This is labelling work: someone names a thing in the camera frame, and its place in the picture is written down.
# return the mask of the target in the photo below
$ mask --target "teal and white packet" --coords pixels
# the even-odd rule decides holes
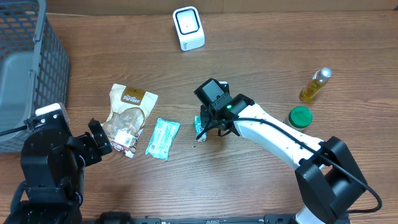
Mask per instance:
[[[180,124],[159,118],[149,141],[145,155],[151,154],[158,159],[169,159],[169,151],[177,135]]]

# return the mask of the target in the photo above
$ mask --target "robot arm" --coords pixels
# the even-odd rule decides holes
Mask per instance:
[[[252,99],[242,94],[232,98],[228,84],[215,79],[209,79],[194,93],[203,103],[203,132],[219,127],[252,139],[295,171],[305,206],[290,223],[334,224],[369,189],[342,140],[332,137],[325,142],[302,134],[267,114]],[[320,168],[330,165],[331,171],[323,175]]]

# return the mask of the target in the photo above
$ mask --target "package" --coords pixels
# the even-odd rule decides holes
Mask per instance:
[[[204,130],[204,128],[201,126],[201,119],[200,116],[195,116],[195,119],[193,120],[193,126],[195,128],[196,132],[196,137]],[[207,133],[204,133],[199,139],[198,142],[204,142],[206,141],[207,138]]]
[[[180,124],[159,118],[156,122],[154,133],[149,141],[145,155],[151,154],[158,159],[169,159],[175,135],[177,135]]]
[[[111,112],[102,124],[112,147],[132,158],[145,120],[155,106],[157,95],[114,84],[109,93]]]

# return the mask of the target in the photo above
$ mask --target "gray basket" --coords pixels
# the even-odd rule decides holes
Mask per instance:
[[[45,12],[45,0],[0,0],[0,131],[24,125],[37,108],[66,105],[69,58]],[[0,152],[21,151],[28,136],[0,136]]]

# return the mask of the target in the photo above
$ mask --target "green lid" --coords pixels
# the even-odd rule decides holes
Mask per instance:
[[[293,127],[306,128],[312,122],[312,113],[305,106],[297,106],[289,113],[289,122]]]

